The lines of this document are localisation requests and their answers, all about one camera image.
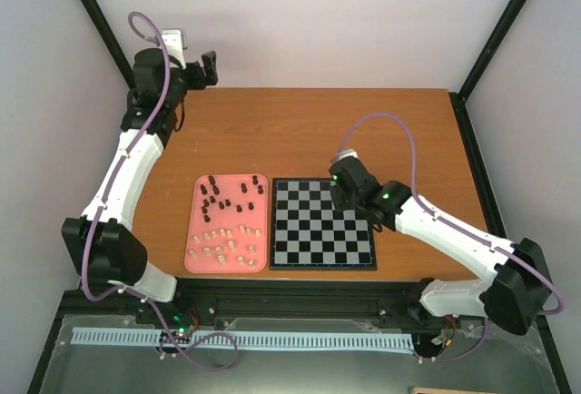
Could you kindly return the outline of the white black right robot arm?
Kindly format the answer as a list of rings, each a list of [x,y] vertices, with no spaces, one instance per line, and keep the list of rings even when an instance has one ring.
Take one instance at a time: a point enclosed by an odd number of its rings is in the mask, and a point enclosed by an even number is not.
[[[376,231],[389,229],[423,241],[475,274],[470,281],[424,280],[409,311],[417,320],[481,317],[524,335],[552,296],[547,262],[536,242],[513,242],[481,231],[402,182],[380,184],[352,150],[332,162],[330,176],[338,210],[354,210]]]

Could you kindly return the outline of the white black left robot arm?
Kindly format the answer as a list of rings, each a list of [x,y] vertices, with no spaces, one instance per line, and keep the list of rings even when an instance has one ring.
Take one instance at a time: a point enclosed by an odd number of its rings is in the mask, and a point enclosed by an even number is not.
[[[102,280],[118,291],[158,301],[158,314],[175,324],[187,317],[189,302],[175,292],[176,278],[149,260],[132,233],[133,216],[149,173],[182,127],[176,110],[186,94],[218,83],[217,55],[210,51],[201,61],[187,63],[181,48],[167,56],[148,48],[134,56],[133,76],[110,168],[81,216],[65,219],[61,233],[83,283]]]

